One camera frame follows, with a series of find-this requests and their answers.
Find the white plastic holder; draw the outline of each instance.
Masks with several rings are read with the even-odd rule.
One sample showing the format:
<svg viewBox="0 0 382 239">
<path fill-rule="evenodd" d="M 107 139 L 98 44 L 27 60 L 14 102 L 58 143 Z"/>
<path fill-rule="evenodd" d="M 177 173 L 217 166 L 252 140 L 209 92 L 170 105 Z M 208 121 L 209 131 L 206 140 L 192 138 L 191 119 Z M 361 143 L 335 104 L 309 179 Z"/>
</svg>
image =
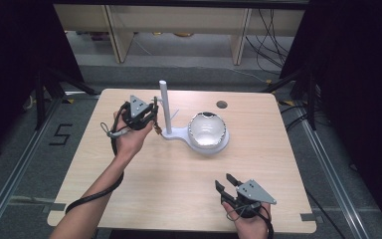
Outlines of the white plastic holder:
<svg viewBox="0 0 382 239">
<path fill-rule="evenodd" d="M 188 133 L 188 130 L 189 130 L 188 125 L 185 127 L 172 127 L 166 82 L 159 81 L 159 86 L 160 86 L 160 92 L 162 95 L 161 101 L 162 101 L 163 113 L 164 113 L 165 123 L 166 123 L 166 128 L 162 130 L 162 136 L 166 140 L 177 140 L 177 139 L 182 140 L 185 143 L 187 143 L 188 146 L 191 147 L 193 150 L 202 154 L 215 154 L 220 152 L 226 147 L 226 145 L 229 142 L 229 132 L 227 128 L 225 131 L 224 138 L 216 147 L 202 148 L 202 147 L 196 146 L 195 144 L 191 142 L 191 138 L 189 137 L 189 133 Z"/>
</svg>

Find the human arm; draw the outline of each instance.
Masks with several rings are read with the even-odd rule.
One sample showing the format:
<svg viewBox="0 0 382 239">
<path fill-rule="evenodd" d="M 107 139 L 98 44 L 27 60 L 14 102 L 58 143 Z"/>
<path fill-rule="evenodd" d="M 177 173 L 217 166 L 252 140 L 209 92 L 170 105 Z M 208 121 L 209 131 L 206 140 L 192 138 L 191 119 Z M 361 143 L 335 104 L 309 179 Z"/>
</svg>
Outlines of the human arm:
<svg viewBox="0 0 382 239">
<path fill-rule="evenodd" d="M 120 120 L 116 129 L 120 129 L 124 126 L 125 123 L 123 120 Z M 125 168 L 141 150 L 144 140 L 151 131 L 152 126 L 153 121 L 148 123 L 144 129 L 131 130 L 116 140 L 116 156 L 85 192 L 82 198 L 106 190 L 120 178 Z M 92 238 L 110 196 L 111 193 L 74 207 L 60 221 L 50 238 Z"/>
<path fill-rule="evenodd" d="M 269 235 L 269 229 L 266 222 L 259 216 L 252 218 L 243 218 L 238 215 L 235 209 L 227 202 L 222 203 L 225 211 L 231 217 L 237 228 L 237 233 L 240 239 L 267 239 Z M 260 209 L 260 213 L 266 217 L 270 217 L 271 205 L 269 203 L 262 203 L 263 207 Z"/>
</svg>

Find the gray floor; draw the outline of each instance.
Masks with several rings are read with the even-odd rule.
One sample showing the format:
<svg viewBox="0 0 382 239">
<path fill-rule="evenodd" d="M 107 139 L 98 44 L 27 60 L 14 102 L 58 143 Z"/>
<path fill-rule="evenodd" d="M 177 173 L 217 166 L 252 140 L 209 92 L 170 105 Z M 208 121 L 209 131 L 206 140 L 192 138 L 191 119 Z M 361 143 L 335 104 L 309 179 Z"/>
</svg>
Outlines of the gray floor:
<svg viewBox="0 0 382 239">
<path fill-rule="evenodd" d="M 259 64 L 267 71 L 277 73 L 280 70 L 262 59 L 258 64 L 256 54 L 248 44 L 242 64 L 234 66 L 227 36 L 193 35 L 180 38 L 167 33 L 157 36 L 139 33 L 135 35 L 125 63 L 121 65 L 115 61 L 109 41 L 92 41 L 89 35 L 77 35 L 74 32 L 69 32 L 67 37 L 86 82 L 97 90 L 157 89 L 157 82 L 163 79 L 167 80 L 172 90 L 257 92 L 267 85 L 267 80 L 278 80 L 278 75 L 260 70 Z M 255 37 L 250 37 L 250 40 L 254 44 L 258 43 Z M 278 38 L 278 41 L 289 48 L 292 38 Z M 66 89 L 74 90 L 70 86 L 66 86 Z M 275 96 L 278 101 L 290 100 L 290 89 L 291 84 L 277 90 Z M 51 233 L 52 227 L 47 224 L 49 206 L 58 193 L 96 101 L 90 97 L 77 97 L 72 103 L 64 103 L 57 108 L 0 219 L 0 238 L 47 238 Z M 0 191 L 34 132 L 35 113 L 34 107 L 26 110 L 0 144 Z M 283 113 L 284 124 L 298 117 L 296 110 L 287 111 Z M 318 112 L 316 120 L 317 133 L 368 235 L 370 238 L 382 238 L 382 214 L 374 199 L 357 172 L 348 166 L 350 158 L 327 118 Z M 61 123 L 72 125 L 60 131 L 69 134 L 70 138 L 65 145 L 50 145 L 61 141 L 60 137 L 54 136 Z M 293 127 L 288 136 L 306 189 L 346 238 L 356 238 L 342 214 L 302 124 Z M 277 234 L 276 238 L 339 238 L 318 205 L 312 200 L 310 203 L 317 217 L 317 231 L 309 235 Z M 109 234 L 109 229 L 101 229 L 97 238 L 108 238 Z"/>
</svg>

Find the wooden table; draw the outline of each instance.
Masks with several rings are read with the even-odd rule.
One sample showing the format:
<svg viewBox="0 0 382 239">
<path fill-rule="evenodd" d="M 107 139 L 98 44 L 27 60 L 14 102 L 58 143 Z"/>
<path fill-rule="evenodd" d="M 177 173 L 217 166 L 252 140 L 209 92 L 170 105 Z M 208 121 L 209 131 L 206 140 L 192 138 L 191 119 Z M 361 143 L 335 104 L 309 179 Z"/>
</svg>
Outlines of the wooden table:
<svg viewBox="0 0 382 239">
<path fill-rule="evenodd" d="M 147 103 L 160 91 L 104 90 L 80 142 L 56 203 L 80 198 L 113 159 L 109 138 L 100 127 L 130 95 Z M 287 138 L 276 99 L 270 94 L 169 91 L 172 126 L 182 127 L 200 112 L 212 112 L 225 121 L 228 145 L 214 155 L 202 155 L 180 140 L 165 140 L 154 131 L 125 171 L 99 227 L 181 231 L 235 231 L 220 204 L 215 180 L 236 196 L 226 173 L 245 182 L 253 178 L 277 202 L 272 206 L 276 232 L 312 233 L 314 221 Z M 228 104 L 225 109 L 217 101 Z M 158 115 L 164 127 L 163 108 Z M 51 211 L 48 223 L 58 224 L 63 211 Z"/>
</svg>

